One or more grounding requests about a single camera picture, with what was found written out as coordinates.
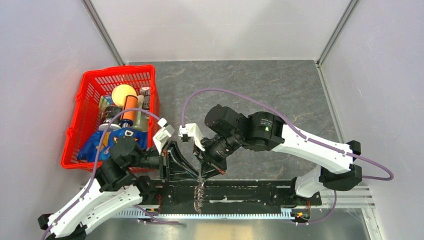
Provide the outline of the red plastic basket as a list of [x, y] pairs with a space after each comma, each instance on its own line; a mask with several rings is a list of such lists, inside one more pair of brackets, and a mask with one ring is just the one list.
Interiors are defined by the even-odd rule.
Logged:
[[81, 169], [88, 172], [93, 170], [94, 164], [78, 160], [77, 153], [100, 125], [101, 97], [111, 94], [116, 86], [127, 84], [136, 91], [141, 87], [150, 87], [150, 112], [159, 116], [160, 98], [155, 77], [156, 69], [151, 64], [114, 66], [85, 72], [75, 96], [76, 106], [71, 125], [66, 132], [61, 166], [69, 170]]

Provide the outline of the clear green bottle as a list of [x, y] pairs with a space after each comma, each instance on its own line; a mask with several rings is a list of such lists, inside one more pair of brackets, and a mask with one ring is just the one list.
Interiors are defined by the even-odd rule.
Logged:
[[[149, 111], [151, 88], [144, 86], [139, 90], [139, 93], [140, 95], [137, 96], [137, 108]], [[141, 132], [147, 132], [149, 128], [149, 115], [137, 111], [132, 128]]]

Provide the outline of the black can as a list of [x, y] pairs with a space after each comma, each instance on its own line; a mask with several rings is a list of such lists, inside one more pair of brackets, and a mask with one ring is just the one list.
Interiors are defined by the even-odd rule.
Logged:
[[98, 130], [103, 131], [109, 123], [111, 123], [110, 127], [108, 128], [109, 131], [121, 129], [122, 127], [120, 125], [120, 118], [117, 118], [114, 121], [112, 121], [112, 119], [122, 110], [123, 110], [122, 107], [119, 107], [116, 105], [106, 106], [102, 112]]

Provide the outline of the yellow ball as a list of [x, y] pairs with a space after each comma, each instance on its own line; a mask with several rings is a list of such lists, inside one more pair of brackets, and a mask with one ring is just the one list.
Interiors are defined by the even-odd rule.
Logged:
[[122, 107], [125, 103], [126, 97], [130, 95], [136, 96], [137, 92], [128, 84], [118, 85], [111, 92], [112, 101], [118, 107]]

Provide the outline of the orange cylinder bottle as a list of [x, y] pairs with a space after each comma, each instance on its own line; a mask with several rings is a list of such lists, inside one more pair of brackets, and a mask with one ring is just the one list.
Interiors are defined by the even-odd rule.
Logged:
[[[127, 95], [124, 99], [123, 110], [135, 109], [138, 106], [138, 98], [135, 95]], [[129, 110], [120, 117], [120, 123], [123, 128], [131, 127], [136, 118], [136, 111]]]

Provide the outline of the blue Doritos chip bag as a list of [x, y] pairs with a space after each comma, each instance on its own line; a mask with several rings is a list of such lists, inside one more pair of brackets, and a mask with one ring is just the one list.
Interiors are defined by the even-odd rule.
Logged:
[[[102, 130], [98, 130], [93, 133], [78, 152], [76, 159], [93, 163], [95, 161], [102, 134]], [[148, 146], [147, 132], [139, 131], [130, 127], [108, 131], [100, 146], [98, 162], [105, 161], [110, 157], [110, 148], [113, 147], [117, 140], [122, 137], [133, 137], [135, 142], [142, 149], [146, 149]]]

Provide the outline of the colourful small box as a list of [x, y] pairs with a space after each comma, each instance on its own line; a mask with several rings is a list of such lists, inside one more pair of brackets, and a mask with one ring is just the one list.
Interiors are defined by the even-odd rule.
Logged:
[[113, 104], [114, 104], [114, 102], [113, 102], [111, 94], [102, 95], [99, 99], [99, 102], [98, 102], [98, 108], [100, 110], [103, 110], [106, 107], [111, 106]]

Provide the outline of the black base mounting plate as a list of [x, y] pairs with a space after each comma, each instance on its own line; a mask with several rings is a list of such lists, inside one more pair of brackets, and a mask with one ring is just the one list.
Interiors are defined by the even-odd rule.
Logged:
[[[161, 214], [194, 215], [196, 180], [163, 181], [140, 176], [144, 199], [142, 205], [158, 206]], [[277, 214], [282, 207], [320, 206], [321, 195], [296, 196], [290, 180], [207, 180], [204, 184], [204, 215]]]

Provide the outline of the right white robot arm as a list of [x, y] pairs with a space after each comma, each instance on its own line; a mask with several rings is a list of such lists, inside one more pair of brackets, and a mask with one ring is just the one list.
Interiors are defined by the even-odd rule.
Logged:
[[196, 123], [186, 124], [204, 180], [224, 175], [227, 158], [239, 148], [285, 153], [315, 163], [316, 168], [292, 180], [288, 197], [296, 205], [324, 189], [349, 191], [363, 180], [362, 168], [354, 164], [352, 156], [361, 150], [357, 141], [336, 143], [291, 128], [273, 113], [260, 111], [244, 116], [219, 104], [207, 113], [204, 123], [215, 132], [213, 138], [204, 137]]

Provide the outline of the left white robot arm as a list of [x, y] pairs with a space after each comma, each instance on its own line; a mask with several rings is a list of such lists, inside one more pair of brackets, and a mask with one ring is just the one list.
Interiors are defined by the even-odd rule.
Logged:
[[184, 158], [176, 141], [161, 148], [141, 148], [133, 137], [120, 137], [109, 158], [98, 167], [81, 191], [55, 213], [42, 214], [44, 240], [84, 240], [106, 220], [126, 208], [151, 205], [159, 199], [149, 176], [135, 176], [131, 168], [159, 170], [164, 182], [198, 179], [199, 172]]

